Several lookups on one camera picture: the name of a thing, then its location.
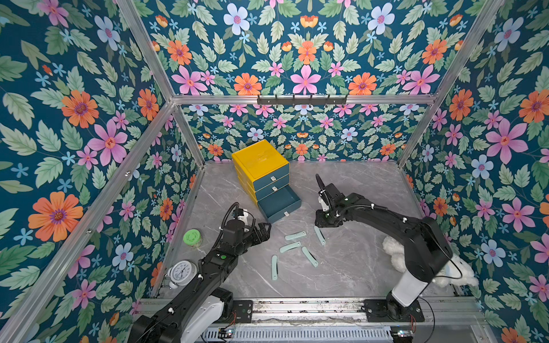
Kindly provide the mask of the yellow drawer cabinet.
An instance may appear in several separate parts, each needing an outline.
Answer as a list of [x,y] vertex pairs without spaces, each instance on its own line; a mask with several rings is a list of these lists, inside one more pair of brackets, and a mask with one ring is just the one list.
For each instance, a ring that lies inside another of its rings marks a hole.
[[289,163],[268,141],[262,140],[232,155],[238,180],[255,204],[253,182]]

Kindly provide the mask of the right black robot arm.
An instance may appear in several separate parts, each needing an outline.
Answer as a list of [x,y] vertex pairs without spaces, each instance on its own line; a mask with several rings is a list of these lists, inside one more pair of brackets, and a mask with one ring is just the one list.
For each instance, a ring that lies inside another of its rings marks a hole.
[[317,228],[337,228],[346,222],[360,222],[403,246],[405,271],[381,301],[381,306],[372,308],[371,314],[392,322],[410,319],[421,293],[453,258],[453,251],[437,222],[430,217],[406,217],[360,194],[345,195],[333,183],[324,184],[319,174],[315,178],[320,187],[318,195],[322,207],[315,213]]

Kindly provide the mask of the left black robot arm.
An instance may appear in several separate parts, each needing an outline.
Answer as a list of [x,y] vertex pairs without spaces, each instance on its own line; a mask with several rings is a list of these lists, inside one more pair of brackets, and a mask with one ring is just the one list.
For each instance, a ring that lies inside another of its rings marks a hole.
[[211,250],[197,265],[197,274],[180,293],[152,317],[140,316],[128,342],[195,342],[214,322],[230,313],[232,293],[221,285],[250,247],[270,239],[272,225],[231,205]]

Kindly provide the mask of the teal top drawer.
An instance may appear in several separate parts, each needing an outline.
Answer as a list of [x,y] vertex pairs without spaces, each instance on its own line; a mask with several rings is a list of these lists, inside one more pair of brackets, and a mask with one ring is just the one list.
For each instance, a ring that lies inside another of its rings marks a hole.
[[278,169],[274,169],[268,172],[265,176],[260,177],[258,180],[255,180],[253,182],[254,190],[258,192],[261,189],[267,187],[269,184],[272,184],[280,180],[281,178],[285,177],[289,173],[290,173],[290,164],[287,163]]

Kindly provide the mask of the teal bottom drawer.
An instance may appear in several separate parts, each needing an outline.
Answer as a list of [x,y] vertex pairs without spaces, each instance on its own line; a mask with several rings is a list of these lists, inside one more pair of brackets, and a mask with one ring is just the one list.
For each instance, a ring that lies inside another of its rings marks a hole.
[[258,207],[269,223],[275,223],[288,217],[301,207],[302,200],[290,186],[275,191],[258,201]]

